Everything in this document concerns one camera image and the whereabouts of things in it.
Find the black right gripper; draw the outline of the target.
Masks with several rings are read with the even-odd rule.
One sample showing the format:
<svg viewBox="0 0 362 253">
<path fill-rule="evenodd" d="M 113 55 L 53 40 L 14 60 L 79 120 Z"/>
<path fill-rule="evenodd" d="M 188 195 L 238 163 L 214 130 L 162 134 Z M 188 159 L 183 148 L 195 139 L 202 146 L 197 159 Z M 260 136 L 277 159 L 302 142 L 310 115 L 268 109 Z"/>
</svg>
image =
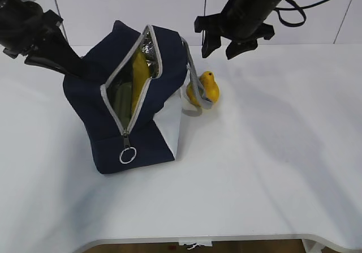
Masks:
<svg viewBox="0 0 362 253">
<path fill-rule="evenodd" d="M 271 12 L 271 9 L 230 9 L 219 14 L 198 16 L 194 23 L 195 31 L 205 31 L 202 57 L 210 56 L 221 47 L 221 36 L 231 41 L 226 49 L 227 59 L 255 50 L 257 39 L 270 40 L 275 35 L 274 27 L 265 23 Z"/>
</svg>

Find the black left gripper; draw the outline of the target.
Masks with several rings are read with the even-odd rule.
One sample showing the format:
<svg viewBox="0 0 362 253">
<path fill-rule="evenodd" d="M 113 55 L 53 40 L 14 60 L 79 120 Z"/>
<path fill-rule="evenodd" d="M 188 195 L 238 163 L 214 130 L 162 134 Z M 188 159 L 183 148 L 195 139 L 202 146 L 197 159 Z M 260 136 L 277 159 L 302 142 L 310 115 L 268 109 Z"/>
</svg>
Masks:
<svg viewBox="0 0 362 253">
<path fill-rule="evenodd" d="M 59 26 L 63 19 L 49 10 L 30 14 L 2 14 L 3 52 L 11 58 L 27 56 L 24 63 L 79 79 L 93 79 L 89 66 L 70 47 Z"/>
</svg>

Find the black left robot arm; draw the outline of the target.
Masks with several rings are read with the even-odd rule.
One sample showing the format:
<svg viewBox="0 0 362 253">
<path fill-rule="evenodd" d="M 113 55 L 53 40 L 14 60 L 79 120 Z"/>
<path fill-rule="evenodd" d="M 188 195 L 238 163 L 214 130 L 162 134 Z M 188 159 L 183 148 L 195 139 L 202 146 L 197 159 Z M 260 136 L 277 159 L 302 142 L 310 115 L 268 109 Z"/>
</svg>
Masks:
<svg viewBox="0 0 362 253">
<path fill-rule="evenodd" d="M 87 64 L 67 42 L 62 23 L 57 13 L 43 11 L 36 2 L 1 0 L 3 53 L 12 59 L 24 56 L 26 65 L 86 79 Z"/>
</svg>

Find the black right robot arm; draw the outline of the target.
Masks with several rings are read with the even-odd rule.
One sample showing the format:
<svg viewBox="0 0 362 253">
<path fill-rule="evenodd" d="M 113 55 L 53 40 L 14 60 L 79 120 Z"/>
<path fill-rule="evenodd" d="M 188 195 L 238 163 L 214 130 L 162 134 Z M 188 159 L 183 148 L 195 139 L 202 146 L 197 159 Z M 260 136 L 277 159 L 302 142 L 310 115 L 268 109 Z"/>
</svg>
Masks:
<svg viewBox="0 0 362 253">
<path fill-rule="evenodd" d="M 286 27 L 296 28 L 306 22 L 306 9 L 331 0 L 321 0 L 307 6 L 299 6 L 294 0 L 228 0 L 220 13 L 195 19 L 195 32 L 204 33 L 202 57 L 207 58 L 220 48 L 222 38 L 231 41 L 226 49 L 227 59 L 257 49 L 260 38 L 270 40 L 275 35 L 274 27 L 266 24 L 265 20 L 273 11 L 278 14 L 284 11 L 283 7 L 278 6 L 281 1 L 286 1 L 290 5 L 288 11 L 297 11 L 302 20 L 292 23 L 279 18 L 279 22 Z"/>
</svg>

